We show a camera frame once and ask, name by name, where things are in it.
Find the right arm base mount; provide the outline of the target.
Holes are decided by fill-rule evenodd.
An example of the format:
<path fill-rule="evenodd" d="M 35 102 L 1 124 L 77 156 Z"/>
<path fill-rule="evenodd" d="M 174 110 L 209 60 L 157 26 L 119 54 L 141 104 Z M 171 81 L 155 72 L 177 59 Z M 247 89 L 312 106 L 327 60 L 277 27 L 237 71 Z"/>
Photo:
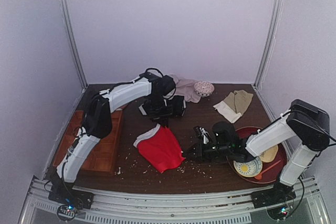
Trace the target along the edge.
<path fill-rule="evenodd" d="M 270 188 L 251 193 L 251 200 L 254 208 L 268 207 L 280 203 L 285 203 L 288 199 L 295 199 L 296 193 L 292 187 Z"/>

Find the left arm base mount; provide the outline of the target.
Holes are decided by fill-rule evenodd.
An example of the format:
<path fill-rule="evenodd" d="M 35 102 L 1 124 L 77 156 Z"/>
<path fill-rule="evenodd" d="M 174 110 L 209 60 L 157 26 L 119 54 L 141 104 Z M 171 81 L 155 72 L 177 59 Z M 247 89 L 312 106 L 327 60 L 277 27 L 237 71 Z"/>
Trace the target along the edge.
<path fill-rule="evenodd" d="M 61 179 L 51 182 L 51 190 L 48 199 L 72 206 L 77 209 L 91 209 L 94 194 L 73 189 L 69 183 L 63 183 Z"/>

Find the red white underwear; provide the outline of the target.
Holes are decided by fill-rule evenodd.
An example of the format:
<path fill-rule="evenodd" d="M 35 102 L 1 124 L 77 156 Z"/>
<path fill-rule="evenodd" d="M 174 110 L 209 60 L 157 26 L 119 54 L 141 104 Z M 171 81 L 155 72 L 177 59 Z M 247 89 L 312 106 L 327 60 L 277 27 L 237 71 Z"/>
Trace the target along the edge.
<path fill-rule="evenodd" d="M 160 124 L 139 135 L 133 146 L 159 173 L 175 169 L 185 160 L 175 135 Z"/>

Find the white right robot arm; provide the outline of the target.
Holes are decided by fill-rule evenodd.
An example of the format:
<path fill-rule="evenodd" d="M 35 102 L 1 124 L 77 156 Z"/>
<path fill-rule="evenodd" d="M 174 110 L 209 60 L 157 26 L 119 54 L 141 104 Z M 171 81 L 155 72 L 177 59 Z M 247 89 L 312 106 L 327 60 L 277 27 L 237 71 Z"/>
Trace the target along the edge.
<path fill-rule="evenodd" d="M 277 191 L 287 192 L 319 154 L 330 147 L 330 118 L 326 111 L 296 99 L 290 108 L 267 127 L 240 137 L 233 124 L 217 122 L 212 134 L 196 126 L 198 142 L 182 153 L 194 161 L 213 161 L 226 158 L 240 176 L 255 179 L 278 165 L 278 161 L 262 161 L 262 156 L 273 147 L 297 137 L 300 144 L 284 163 L 274 179 Z"/>

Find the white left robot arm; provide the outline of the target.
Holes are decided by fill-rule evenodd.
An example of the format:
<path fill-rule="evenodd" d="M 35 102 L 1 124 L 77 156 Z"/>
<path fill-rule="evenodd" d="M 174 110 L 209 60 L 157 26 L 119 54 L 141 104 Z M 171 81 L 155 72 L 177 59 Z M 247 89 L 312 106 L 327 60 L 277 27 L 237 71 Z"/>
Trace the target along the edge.
<path fill-rule="evenodd" d="M 91 150 L 111 133 L 111 114 L 141 97 L 145 98 L 139 107 L 141 114 L 163 125 L 170 117 L 182 116 L 186 109 L 184 97 L 176 95 L 174 79 L 156 68 L 147 68 L 131 81 L 99 91 L 85 109 L 81 125 L 75 131 L 75 140 L 51 175 L 51 182 L 74 183 Z"/>

